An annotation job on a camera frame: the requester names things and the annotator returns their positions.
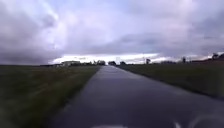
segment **cloud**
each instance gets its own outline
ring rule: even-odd
[[[66,55],[207,56],[224,48],[223,5],[222,0],[1,0],[0,62],[39,64]]]
[[[0,2],[0,6],[0,63],[40,64],[60,57],[41,37],[47,28],[43,30],[26,13],[10,11],[6,3]],[[45,27],[50,22],[43,20]]]

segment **wet road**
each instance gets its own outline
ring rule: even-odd
[[[224,128],[224,101],[105,66],[49,128]]]

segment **dark cloud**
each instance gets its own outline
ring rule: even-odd
[[[224,50],[221,0],[101,2],[65,1],[56,7],[41,0],[43,7],[34,10],[0,2],[0,63],[40,64],[63,55],[180,58]]]
[[[0,63],[41,64],[58,57],[38,38],[42,30],[37,23],[25,13],[10,12],[1,2],[0,6]]]

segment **grassy verge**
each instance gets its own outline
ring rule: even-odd
[[[124,65],[122,69],[209,96],[224,96],[223,63]]]
[[[0,66],[0,127],[43,127],[98,69]]]

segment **sky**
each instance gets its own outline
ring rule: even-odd
[[[0,0],[0,63],[141,63],[224,51],[223,0]]]

